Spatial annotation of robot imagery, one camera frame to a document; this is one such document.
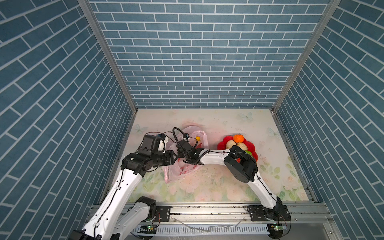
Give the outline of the pink plastic bag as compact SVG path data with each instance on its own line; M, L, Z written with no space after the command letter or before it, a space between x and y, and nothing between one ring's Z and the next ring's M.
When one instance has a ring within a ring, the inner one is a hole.
M209 147L206 132L198 126L188 126L183 130L174 127L172 137L171 142L166 145L166 150L176 154L175 163L162 167L167 184L198 170L202 166L198 158L204 149Z

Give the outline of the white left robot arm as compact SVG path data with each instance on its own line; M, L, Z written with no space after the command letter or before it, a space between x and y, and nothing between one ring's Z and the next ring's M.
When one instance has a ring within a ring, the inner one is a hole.
M147 197L137 201L134 207L118 220L128 198L153 167L170 166L177 154L172 150L157 154L131 153L122 160L121 171L99 209L81 230L74 230L70 240L123 240L136 226L146 219L152 219L156 201Z

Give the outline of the orange fake tangerine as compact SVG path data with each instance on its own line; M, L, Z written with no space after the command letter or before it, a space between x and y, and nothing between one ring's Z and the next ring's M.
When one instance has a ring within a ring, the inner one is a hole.
M243 143L245 140L244 136L243 135L234 135L233 136L233 141L235 143Z

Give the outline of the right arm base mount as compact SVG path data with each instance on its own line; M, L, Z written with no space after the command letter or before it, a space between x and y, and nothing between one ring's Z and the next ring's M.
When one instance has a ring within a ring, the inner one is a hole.
M277 204L273 209L268 209L262 205L250 205L246 208L250 214L252 222L261 221L291 221L291 214L285 205Z

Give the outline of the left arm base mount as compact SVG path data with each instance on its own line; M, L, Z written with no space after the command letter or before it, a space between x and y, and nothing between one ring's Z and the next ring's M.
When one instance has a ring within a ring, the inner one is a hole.
M149 207L148 216L143 222L169 222L171 207L170 206L158 206L156 200L148 197L140 197L135 203L143 203Z

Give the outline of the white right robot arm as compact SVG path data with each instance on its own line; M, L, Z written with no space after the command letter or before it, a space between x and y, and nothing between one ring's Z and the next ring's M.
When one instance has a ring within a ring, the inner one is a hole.
M274 213L286 212L282 200L268 188L261 178L256 160L238 146L229 150L209 150L196 148L186 140L177 141L179 158L184 158L191 165L226 166L232 175L240 182L247 184L257 195L262 206Z

